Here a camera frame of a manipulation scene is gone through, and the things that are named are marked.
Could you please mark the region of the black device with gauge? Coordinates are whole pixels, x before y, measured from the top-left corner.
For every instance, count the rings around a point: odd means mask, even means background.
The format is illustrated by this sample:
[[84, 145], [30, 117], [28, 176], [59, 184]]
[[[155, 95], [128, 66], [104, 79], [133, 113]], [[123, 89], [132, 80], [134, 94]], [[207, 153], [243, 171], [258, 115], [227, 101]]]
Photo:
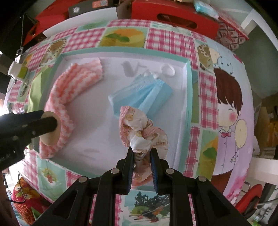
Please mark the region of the black device with gauge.
[[81, 15], [87, 12], [96, 11], [99, 9], [105, 9], [109, 7], [114, 7], [114, 1], [109, 0], [88, 0], [81, 1], [75, 5], [72, 5], [68, 8], [69, 17], [75, 17], [77, 15]]

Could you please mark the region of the pink white striped cloth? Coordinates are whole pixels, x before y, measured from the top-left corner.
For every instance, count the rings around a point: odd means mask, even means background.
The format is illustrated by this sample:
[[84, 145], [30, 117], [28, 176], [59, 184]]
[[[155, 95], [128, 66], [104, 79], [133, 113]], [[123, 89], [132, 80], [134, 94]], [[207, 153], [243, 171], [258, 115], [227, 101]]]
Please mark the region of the pink white striped cloth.
[[58, 142], [48, 146], [40, 141], [40, 158], [50, 159], [60, 151], [69, 140], [74, 128], [66, 104], [73, 101], [103, 78], [102, 64], [99, 58], [85, 64], [71, 64], [55, 81], [44, 110], [55, 113], [61, 121]]

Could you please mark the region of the blue tissue packet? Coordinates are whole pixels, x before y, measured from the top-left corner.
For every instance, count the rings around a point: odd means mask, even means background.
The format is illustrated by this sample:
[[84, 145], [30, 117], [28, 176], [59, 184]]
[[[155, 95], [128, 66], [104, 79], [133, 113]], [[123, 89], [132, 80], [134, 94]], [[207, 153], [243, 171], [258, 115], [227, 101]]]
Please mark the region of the blue tissue packet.
[[193, 5], [196, 12], [205, 14], [211, 18], [218, 20], [219, 18], [218, 12], [209, 4], [204, 3], [202, 1], [193, 1]]

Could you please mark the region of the red patterned gift box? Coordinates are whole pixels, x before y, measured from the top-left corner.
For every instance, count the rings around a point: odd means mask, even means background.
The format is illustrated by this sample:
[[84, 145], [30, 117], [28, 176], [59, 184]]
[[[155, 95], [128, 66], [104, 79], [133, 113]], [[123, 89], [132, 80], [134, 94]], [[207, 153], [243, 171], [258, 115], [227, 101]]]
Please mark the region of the red patterned gift box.
[[218, 15], [219, 29], [215, 40], [235, 52], [249, 40], [248, 34], [231, 15], [222, 10], [218, 11]]

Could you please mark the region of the light green cloth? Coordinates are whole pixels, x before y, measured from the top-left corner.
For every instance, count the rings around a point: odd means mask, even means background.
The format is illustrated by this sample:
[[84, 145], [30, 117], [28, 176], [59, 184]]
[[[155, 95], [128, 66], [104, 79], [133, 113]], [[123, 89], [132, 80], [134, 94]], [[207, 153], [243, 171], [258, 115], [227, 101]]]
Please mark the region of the light green cloth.
[[51, 70], [52, 67], [45, 66], [35, 75], [29, 91], [27, 112], [34, 112], [40, 109], [40, 99], [45, 89], [49, 87], [47, 82]]

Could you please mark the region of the red fish plush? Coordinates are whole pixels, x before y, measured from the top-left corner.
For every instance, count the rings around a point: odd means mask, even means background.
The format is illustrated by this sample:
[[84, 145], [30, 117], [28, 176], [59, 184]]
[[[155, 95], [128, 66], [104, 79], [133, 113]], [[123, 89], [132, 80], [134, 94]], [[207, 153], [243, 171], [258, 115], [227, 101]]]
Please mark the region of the red fish plush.
[[12, 204], [27, 225], [32, 225], [51, 203], [31, 187], [23, 177], [16, 183], [12, 195]]

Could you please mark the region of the red chair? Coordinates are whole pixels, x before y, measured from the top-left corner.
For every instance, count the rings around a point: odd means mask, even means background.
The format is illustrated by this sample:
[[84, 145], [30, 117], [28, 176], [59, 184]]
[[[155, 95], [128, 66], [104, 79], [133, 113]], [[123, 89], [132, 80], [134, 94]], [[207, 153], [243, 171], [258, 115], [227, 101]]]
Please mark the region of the red chair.
[[263, 192], [263, 186], [261, 184], [254, 185], [239, 200], [235, 208], [241, 214], [247, 214], [248, 212], [256, 208], [257, 204], [260, 201], [262, 192]]

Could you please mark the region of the white tray with teal rim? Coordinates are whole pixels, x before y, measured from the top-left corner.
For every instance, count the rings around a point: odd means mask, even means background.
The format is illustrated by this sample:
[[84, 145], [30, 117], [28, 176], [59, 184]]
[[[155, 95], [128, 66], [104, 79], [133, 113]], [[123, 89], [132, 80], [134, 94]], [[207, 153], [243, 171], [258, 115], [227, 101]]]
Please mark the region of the white tray with teal rim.
[[169, 165], [185, 169], [190, 140], [193, 83], [190, 61], [151, 49], [99, 47], [61, 54], [40, 104], [46, 105], [59, 76], [74, 64], [99, 60], [100, 81], [65, 105], [74, 129], [52, 161], [96, 177], [114, 167], [129, 147], [142, 158], [154, 138]]

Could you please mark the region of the blue face mask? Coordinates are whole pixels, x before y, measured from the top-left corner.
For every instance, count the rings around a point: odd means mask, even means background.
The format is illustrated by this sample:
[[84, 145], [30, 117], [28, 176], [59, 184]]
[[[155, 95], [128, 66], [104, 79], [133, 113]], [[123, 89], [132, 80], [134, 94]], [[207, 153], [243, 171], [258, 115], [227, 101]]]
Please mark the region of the blue face mask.
[[153, 119], [172, 92], [173, 89], [163, 80], [155, 79], [152, 75], [139, 75], [127, 87], [110, 94], [108, 100], [117, 118], [122, 106], [131, 106]]

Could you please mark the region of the beige makeup sponge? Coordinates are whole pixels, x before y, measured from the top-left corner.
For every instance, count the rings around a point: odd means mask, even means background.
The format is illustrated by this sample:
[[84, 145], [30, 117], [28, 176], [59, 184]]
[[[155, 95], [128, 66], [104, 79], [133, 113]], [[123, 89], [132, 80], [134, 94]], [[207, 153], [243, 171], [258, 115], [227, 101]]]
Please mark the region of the beige makeup sponge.
[[48, 121], [48, 127], [50, 132], [40, 136], [40, 140], [46, 146], [53, 146], [58, 143], [61, 133], [61, 120], [57, 114], [51, 111], [46, 111], [41, 116], [42, 119], [50, 118]]

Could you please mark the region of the white pill bottle green label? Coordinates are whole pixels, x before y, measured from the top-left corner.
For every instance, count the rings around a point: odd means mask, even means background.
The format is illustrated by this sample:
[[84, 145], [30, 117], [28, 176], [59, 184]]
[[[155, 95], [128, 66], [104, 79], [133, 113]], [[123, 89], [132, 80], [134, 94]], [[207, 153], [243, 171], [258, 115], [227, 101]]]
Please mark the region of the white pill bottle green label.
[[27, 77], [28, 68], [23, 64], [12, 62], [9, 67], [8, 75], [12, 76], [14, 79], [24, 82], [25, 78]]

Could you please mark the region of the red flat box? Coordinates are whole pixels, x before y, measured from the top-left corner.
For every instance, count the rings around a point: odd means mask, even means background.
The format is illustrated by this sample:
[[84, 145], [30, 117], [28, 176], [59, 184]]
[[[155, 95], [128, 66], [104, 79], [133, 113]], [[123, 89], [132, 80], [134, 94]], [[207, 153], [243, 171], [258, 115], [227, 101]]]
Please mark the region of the red flat box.
[[38, 38], [41, 33], [54, 25], [69, 18], [69, 7], [82, 1], [79, 0], [57, 0], [47, 6], [40, 14], [35, 17], [34, 26], [25, 36], [23, 46], [26, 46], [33, 39]]

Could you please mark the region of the floral pink scrunchie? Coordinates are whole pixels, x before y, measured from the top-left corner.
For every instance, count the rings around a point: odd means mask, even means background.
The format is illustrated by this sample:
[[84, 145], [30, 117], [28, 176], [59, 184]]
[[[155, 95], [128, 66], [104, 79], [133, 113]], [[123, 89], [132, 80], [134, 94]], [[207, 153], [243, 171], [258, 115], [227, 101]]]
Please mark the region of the floral pink scrunchie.
[[134, 153], [132, 187], [145, 185], [152, 180], [150, 151], [155, 148], [159, 158], [165, 159], [168, 137], [143, 111], [131, 106], [120, 108], [119, 128], [123, 145]]

